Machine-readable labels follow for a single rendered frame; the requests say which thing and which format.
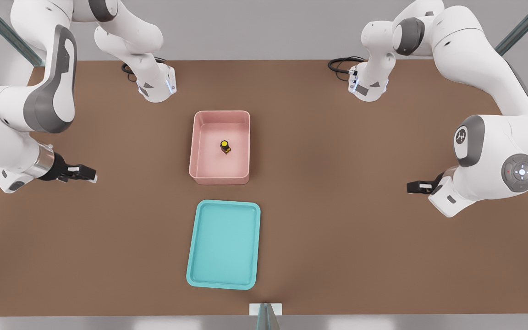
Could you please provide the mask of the pink plastic box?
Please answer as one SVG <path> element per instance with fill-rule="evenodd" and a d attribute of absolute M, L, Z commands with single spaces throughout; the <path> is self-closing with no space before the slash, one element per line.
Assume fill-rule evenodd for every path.
<path fill-rule="evenodd" d="M 222 152 L 227 140 L 231 151 Z M 200 185 L 243 185 L 249 181 L 251 116 L 243 110 L 199 111 L 193 118 L 189 175 Z"/>

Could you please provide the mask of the pale blue-green tray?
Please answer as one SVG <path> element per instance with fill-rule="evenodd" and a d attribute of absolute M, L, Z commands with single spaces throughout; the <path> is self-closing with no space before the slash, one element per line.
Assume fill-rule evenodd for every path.
<path fill-rule="evenodd" d="M 187 282 L 250 290 L 256 282 L 261 209 L 256 203 L 203 200 L 197 205 Z"/>

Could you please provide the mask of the silver frame post with foot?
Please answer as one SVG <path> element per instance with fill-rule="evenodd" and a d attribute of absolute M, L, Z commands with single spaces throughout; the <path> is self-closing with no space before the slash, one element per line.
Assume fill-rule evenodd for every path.
<path fill-rule="evenodd" d="M 257 316 L 255 330 L 281 330 L 277 321 L 282 315 L 281 303 L 250 303 L 249 315 Z"/>

